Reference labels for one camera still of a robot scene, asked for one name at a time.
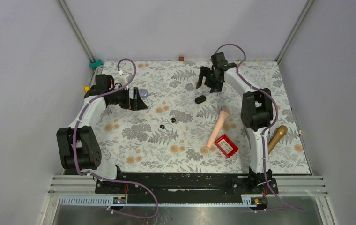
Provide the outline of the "lavender earbud charging case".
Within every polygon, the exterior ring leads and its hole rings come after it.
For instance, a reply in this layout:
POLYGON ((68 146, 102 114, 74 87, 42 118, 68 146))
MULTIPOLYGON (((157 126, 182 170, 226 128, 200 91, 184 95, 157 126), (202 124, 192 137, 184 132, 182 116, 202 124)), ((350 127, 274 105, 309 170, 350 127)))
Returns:
POLYGON ((145 89, 139 89, 138 93, 141 98, 147 98, 149 96, 149 92, 145 89))

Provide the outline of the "black earbud charging case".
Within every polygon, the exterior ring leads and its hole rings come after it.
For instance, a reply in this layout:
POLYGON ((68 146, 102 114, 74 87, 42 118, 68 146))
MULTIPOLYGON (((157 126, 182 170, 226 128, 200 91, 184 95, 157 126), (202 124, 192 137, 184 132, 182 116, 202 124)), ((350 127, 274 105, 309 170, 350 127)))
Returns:
POLYGON ((205 95, 200 95, 195 98, 194 102, 196 104, 201 104, 201 103, 205 102, 206 100, 207 100, 207 97, 205 95))

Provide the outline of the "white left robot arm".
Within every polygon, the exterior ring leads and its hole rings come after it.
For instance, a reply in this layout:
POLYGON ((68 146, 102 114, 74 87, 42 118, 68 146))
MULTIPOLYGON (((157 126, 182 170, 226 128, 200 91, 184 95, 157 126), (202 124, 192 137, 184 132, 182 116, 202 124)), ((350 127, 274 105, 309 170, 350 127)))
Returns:
POLYGON ((117 81, 111 75, 96 75, 95 84, 86 88, 84 104, 75 120, 56 133, 60 160, 68 175, 92 175, 107 180, 107 187, 114 193, 123 190, 125 181, 119 177, 120 168, 102 160, 101 148, 95 134, 95 126, 102 112, 109 105, 139 111, 148 107, 140 96, 139 88, 130 89, 126 84, 116 88, 117 81))

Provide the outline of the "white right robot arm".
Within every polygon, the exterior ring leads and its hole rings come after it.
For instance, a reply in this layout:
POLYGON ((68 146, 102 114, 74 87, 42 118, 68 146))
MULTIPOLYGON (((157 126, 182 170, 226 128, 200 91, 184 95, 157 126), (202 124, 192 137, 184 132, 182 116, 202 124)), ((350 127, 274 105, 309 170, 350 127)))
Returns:
POLYGON ((241 97, 241 121, 250 144, 250 166, 248 187, 260 193, 272 186, 272 171, 268 167, 267 139, 271 121, 274 118, 271 92, 268 88, 259 89, 239 73, 239 66, 229 63, 224 53, 211 56, 212 66, 200 68, 197 87, 203 84, 210 92, 221 92, 224 83, 230 85, 241 97))

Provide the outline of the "pink cylindrical tube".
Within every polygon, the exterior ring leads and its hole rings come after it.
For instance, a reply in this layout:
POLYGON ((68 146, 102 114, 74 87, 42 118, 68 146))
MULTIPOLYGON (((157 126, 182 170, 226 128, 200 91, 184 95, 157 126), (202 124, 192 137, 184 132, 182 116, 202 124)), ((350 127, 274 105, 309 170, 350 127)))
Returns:
POLYGON ((224 122, 226 121, 226 119, 229 117, 230 115, 230 111, 228 108, 223 108, 220 112, 219 112, 219 116, 218 116, 218 119, 215 123, 215 126, 208 138, 208 141, 206 143, 206 147, 207 148, 211 148, 212 145, 214 144, 214 141, 217 139, 217 136, 220 132, 220 130, 222 129, 223 127, 223 124, 224 122))

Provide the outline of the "floral patterned mat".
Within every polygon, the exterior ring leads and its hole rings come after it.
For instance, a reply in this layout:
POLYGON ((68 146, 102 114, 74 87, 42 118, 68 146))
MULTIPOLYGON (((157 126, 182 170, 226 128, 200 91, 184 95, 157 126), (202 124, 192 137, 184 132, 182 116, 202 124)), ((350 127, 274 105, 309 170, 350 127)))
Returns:
MULTIPOLYGON (((109 105, 102 112, 94 130, 104 162, 124 172, 248 172, 250 146, 240 118, 242 98, 226 83, 219 93, 209 93, 205 85, 195 88, 200 67, 210 67, 210 62, 142 61, 136 66, 137 75, 130 87, 149 92, 143 100, 148 109, 130 111, 109 105), (194 100, 200 95, 207 100, 196 104, 194 100), (230 116, 218 137, 226 134, 238 146, 230 158, 215 145, 203 147, 225 107, 230 116)), ((269 155, 273 173, 310 174, 277 63, 244 62, 240 74, 257 87, 271 90, 279 112, 271 136, 281 125, 288 128, 269 155)))

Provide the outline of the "teal curved block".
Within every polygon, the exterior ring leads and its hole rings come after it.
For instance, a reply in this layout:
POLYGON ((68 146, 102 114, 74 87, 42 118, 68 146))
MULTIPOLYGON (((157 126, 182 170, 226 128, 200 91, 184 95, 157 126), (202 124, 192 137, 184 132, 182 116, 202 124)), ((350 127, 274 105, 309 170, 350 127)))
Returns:
POLYGON ((101 59, 96 60, 95 62, 92 62, 89 64, 91 69, 96 69, 97 67, 103 65, 103 61, 101 59))

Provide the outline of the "red plastic bin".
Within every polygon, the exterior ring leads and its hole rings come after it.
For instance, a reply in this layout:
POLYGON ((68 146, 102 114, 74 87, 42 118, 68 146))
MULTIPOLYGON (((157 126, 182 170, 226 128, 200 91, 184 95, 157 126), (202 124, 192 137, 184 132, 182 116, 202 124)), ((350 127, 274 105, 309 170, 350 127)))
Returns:
POLYGON ((226 158, 230 158, 238 152, 238 146, 226 134, 217 138, 214 144, 226 158))

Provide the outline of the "gold microphone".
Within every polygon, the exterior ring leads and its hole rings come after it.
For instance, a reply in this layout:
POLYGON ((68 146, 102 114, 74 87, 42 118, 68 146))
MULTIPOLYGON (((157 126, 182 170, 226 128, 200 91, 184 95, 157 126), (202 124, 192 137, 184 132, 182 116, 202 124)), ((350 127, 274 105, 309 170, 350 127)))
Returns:
POLYGON ((268 154, 272 152, 277 143, 287 134, 287 131, 288 128, 285 125, 281 125, 276 129, 274 136, 268 142, 268 154))

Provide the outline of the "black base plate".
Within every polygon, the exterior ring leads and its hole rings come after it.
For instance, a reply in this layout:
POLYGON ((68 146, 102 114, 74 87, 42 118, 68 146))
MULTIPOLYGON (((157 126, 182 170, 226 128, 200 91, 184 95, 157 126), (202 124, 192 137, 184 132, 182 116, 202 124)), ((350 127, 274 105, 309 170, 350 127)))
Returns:
POLYGON ((241 195, 279 192, 275 178, 269 188, 253 189, 249 181, 246 174, 123 172, 117 183, 97 181, 95 193, 122 194, 135 203, 149 203, 151 192, 158 203, 237 203, 241 195))

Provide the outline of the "aluminium frame rail left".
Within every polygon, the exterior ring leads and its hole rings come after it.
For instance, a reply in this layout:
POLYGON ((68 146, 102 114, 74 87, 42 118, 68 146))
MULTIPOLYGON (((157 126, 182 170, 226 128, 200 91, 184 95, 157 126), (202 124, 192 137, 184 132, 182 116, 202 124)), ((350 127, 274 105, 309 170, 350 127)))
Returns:
POLYGON ((65 0, 56 0, 56 2, 58 4, 63 16, 65 17, 67 24, 69 25, 70 29, 72 30, 73 35, 76 38, 79 46, 83 50, 84 55, 86 56, 86 58, 89 62, 89 67, 91 67, 90 64, 95 63, 96 58, 95 58, 93 52, 91 51, 88 42, 85 40, 85 37, 84 37, 78 23, 76 22, 73 13, 71 12, 71 10, 65 0))

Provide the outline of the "aluminium frame rail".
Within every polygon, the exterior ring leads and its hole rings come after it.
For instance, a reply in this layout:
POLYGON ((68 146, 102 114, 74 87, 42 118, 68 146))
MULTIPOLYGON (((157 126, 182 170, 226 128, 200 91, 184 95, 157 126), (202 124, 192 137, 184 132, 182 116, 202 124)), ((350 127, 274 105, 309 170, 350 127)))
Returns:
POLYGON ((302 8, 298 18, 296 19, 291 31, 289 32, 289 35, 287 39, 285 40, 281 50, 279 51, 279 54, 275 58, 275 61, 277 64, 280 64, 282 61, 284 55, 286 54, 286 51, 289 49, 289 46, 291 42, 293 41, 294 37, 296 36, 298 30, 300 29, 302 23, 304 22, 307 14, 309 13, 311 7, 313 6, 315 0, 307 0, 304 7, 302 8))
POLYGON ((88 42, 85 40, 85 37, 84 37, 78 23, 76 22, 73 13, 71 12, 71 10, 65 0, 56 0, 56 2, 58 4, 63 16, 65 17, 67 24, 69 25, 70 29, 72 30, 73 35, 76 38, 79 46, 83 50, 84 55, 86 56, 86 58, 89 62, 89 67, 91 67, 90 64, 95 63, 96 58, 95 58, 93 52, 91 51, 88 42))

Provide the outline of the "aluminium frame rail right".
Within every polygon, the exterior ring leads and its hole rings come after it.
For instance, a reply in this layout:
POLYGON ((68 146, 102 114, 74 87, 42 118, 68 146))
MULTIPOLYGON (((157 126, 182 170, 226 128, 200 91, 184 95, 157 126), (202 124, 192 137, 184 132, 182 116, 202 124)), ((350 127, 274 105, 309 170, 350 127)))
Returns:
POLYGON ((307 0, 304 7, 302 8, 298 18, 296 19, 291 31, 289 32, 289 35, 287 39, 285 40, 281 50, 279 51, 279 54, 275 58, 275 61, 277 64, 280 64, 282 61, 284 55, 286 54, 286 51, 289 49, 289 46, 291 42, 293 41, 294 37, 296 36, 298 30, 300 29, 302 23, 304 22, 307 14, 309 13, 311 7, 313 6, 315 0, 307 0))

